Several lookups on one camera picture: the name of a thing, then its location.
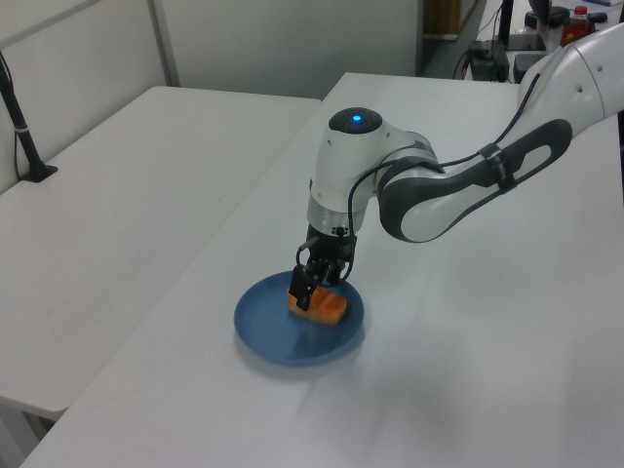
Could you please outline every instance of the bottle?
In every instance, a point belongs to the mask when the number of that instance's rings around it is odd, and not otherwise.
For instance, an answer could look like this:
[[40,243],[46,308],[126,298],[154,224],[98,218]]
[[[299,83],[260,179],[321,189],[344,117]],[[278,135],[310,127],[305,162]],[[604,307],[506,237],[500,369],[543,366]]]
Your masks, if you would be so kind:
[[586,36],[594,32],[594,25],[587,18],[587,7],[576,7],[564,26],[561,45],[577,36]]

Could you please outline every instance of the white table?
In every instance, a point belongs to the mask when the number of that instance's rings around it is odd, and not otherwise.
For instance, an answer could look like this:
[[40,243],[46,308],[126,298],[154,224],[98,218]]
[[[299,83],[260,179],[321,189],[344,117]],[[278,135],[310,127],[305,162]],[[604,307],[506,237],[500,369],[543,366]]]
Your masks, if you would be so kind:
[[0,403],[57,418],[319,102],[154,88],[0,197]]
[[[587,5],[589,8],[601,8],[600,6],[592,5],[587,2],[583,2],[582,0],[578,0],[574,2],[573,0],[565,0],[565,2],[553,2],[554,4],[561,4],[561,6],[565,6],[573,8],[574,5]],[[479,41],[490,41],[491,34],[494,28],[494,21],[492,21],[487,27],[488,21],[495,15],[496,10],[501,5],[501,0],[487,0],[486,7],[484,8],[484,14],[481,18],[481,24],[479,25],[480,33],[477,35],[477,40]],[[514,33],[522,33],[522,32],[535,32],[534,29],[530,29],[525,26],[525,15],[527,12],[531,11],[530,4],[528,0],[515,0],[514,1],[514,10],[511,17],[511,26],[510,26],[510,34]],[[608,16],[607,22],[597,23],[596,29],[601,30],[607,27],[611,27],[615,24],[619,23],[620,13],[622,11],[621,5],[619,8],[610,9],[606,12]],[[498,34],[499,30],[499,22],[496,24],[496,34]],[[549,34],[544,38],[547,44],[547,48],[549,51],[555,50],[561,41],[561,30],[549,30]],[[533,53],[529,51],[524,52],[508,52],[507,59],[509,59],[509,80],[513,83],[514,80],[514,60],[517,54],[540,54],[539,52]],[[470,67],[466,72],[466,79],[472,79],[472,72]]]
[[335,111],[376,109],[449,160],[503,130],[516,91],[345,75],[23,467],[621,466],[613,119],[435,242],[393,240],[371,202],[351,277],[366,338],[350,355],[279,367],[234,332],[241,294],[293,267]]

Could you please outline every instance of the orange food item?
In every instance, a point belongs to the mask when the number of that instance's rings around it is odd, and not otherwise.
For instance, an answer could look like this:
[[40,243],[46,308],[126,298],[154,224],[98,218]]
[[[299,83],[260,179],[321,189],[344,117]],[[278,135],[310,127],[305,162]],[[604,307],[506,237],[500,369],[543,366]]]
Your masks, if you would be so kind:
[[302,310],[296,306],[296,297],[287,293],[289,309],[301,317],[323,325],[336,325],[347,310],[347,299],[334,292],[317,287],[312,293],[310,307]]

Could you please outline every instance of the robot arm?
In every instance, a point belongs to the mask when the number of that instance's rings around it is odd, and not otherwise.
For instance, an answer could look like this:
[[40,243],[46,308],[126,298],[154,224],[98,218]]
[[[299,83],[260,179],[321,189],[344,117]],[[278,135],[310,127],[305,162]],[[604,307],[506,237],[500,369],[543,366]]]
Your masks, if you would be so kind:
[[302,265],[297,254],[292,277],[299,307],[307,309],[323,281],[337,284],[346,262],[352,267],[355,232],[371,197],[379,200],[389,234],[431,241],[555,162],[585,129],[624,110],[623,42],[624,25],[618,25],[541,60],[526,74],[519,96],[530,96],[504,137],[447,173],[424,136],[396,129],[368,109],[334,115],[310,187],[307,242],[299,248],[310,256]]

